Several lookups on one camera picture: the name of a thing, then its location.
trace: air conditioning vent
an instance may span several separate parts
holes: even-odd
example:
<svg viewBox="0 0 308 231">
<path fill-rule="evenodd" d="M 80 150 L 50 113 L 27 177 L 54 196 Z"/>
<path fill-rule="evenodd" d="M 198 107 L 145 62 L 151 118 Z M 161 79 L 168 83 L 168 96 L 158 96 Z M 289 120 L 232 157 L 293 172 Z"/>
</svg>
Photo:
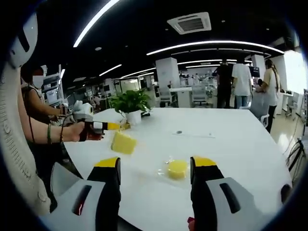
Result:
<svg viewBox="0 0 308 231">
<path fill-rule="evenodd" d="M 194 13 L 167 21 L 180 35 L 211 30 L 208 12 Z"/>
</svg>

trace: green bracelet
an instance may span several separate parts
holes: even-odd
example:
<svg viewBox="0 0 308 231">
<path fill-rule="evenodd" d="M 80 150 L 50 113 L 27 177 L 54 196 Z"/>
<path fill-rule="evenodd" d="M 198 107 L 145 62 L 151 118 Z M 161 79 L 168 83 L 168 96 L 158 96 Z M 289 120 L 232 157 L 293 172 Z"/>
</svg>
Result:
<svg viewBox="0 0 308 231">
<path fill-rule="evenodd" d="M 48 142 L 48 144 L 51 144 L 50 128 L 51 128 L 51 124 L 48 124 L 48 130 L 47 130 L 47 142 Z"/>
</svg>

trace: white pot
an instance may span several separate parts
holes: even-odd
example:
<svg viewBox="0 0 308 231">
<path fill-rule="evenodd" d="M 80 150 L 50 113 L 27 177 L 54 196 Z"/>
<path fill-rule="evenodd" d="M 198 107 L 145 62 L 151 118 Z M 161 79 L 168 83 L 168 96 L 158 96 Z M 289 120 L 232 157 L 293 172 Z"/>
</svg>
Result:
<svg viewBox="0 0 308 231">
<path fill-rule="evenodd" d="M 130 113 L 125 113 L 127 122 L 130 123 L 130 125 L 136 125 L 141 122 L 141 112 L 140 110 Z"/>
</svg>

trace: green plant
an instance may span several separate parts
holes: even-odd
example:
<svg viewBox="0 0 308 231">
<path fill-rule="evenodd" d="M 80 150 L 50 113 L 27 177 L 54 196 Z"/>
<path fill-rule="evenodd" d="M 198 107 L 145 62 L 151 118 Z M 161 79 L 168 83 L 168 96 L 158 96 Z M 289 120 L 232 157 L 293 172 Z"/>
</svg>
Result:
<svg viewBox="0 0 308 231">
<path fill-rule="evenodd" d="M 143 90 L 128 90 L 113 97 L 110 103 L 116 112 L 130 113 L 138 110 L 145 111 L 146 108 L 151 109 L 149 100 L 150 97 Z"/>
</svg>

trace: white t-shirt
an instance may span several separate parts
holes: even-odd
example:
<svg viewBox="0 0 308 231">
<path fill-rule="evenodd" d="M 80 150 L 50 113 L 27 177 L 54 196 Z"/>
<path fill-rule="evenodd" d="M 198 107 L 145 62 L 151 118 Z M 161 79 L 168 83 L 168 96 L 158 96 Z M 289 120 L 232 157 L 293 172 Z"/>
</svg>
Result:
<svg viewBox="0 0 308 231">
<path fill-rule="evenodd" d="M 249 96 L 251 73 L 249 67 L 244 64 L 234 64 L 232 70 L 232 77 L 237 78 L 234 89 L 234 94 L 237 96 Z"/>
<path fill-rule="evenodd" d="M 277 75 L 277 81 L 275 77 L 275 72 L 273 69 L 267 69 L 264 73 L 263 82 L 265 82 L 268 87 L 266 89 L 267 94 L 269 94 L 269 105 L 276 106 L 278 104 L 279 92 L 280 92 L 280 77 Z"/>
</svg>

